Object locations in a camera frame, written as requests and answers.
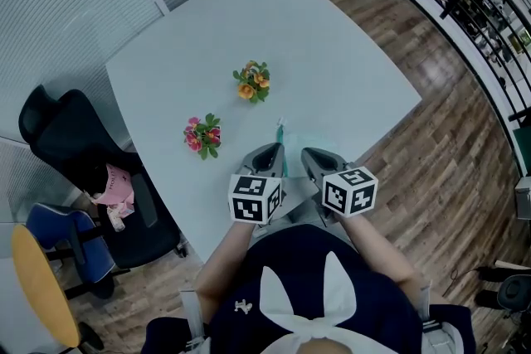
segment person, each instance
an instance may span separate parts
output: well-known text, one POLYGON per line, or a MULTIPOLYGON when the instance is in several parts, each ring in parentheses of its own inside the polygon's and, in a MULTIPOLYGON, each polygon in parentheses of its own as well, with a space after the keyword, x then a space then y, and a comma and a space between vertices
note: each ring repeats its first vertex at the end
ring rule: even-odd
POLYGON ((301 224, 247 249, 254 226, 235 222, 195 294, 182 292, 196 312, 150 322, 142 354, 475 352, 468 308, 428 300, 421 274, 364 216, 337 218, 353 245, 301 224))

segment orange flowers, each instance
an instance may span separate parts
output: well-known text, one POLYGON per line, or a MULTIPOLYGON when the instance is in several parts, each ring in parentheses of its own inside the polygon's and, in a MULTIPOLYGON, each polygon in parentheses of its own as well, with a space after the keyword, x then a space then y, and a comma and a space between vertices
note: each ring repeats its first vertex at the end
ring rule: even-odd
POLYGON ((242 84, 238 85, 238 96, 240 96, 243 99, 250 99, 255 95, 255 90, 252 88, 251 85, 248 84, 242 84))
POLYGON ((265 62, 258 65, 256 61, 249 61, 241 72, 234 70, 232 75, 239 81, 238 96, 249 99, 253 104, 266 100, 269 95, 269 70, 265 62))

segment white table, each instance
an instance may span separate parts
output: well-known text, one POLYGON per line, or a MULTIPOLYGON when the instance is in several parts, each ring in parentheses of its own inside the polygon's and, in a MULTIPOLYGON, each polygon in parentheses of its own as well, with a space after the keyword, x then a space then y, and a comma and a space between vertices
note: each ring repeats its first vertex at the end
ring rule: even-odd
POLYGON ((379 47, 328 0, 190 0, 107 64, 124 121, 166 207, 202 260, 225 235, 230 175, 286 131, 323 137, 355 160, 420 97, 379 47), (233 70, 267 62, 270 96, 250 104, 233 70), (219 158, 183 143, 188 118, 221 117, 219 158))

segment pink flowers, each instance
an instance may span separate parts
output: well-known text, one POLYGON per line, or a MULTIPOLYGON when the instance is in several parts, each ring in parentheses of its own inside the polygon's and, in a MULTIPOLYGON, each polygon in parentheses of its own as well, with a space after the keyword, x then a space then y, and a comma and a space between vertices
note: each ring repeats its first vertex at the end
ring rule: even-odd
POLYGON ((184 133, 184 142, 190 149, 199 153, 202 159, 207 159, 210 153, 217 158, 217 148, 222 144, 222 131, 219 127, 220 119, 214 117, 214 114, 208 114, 205 118, 206 123, 202 124, 198 117, 191 117, 184 133))

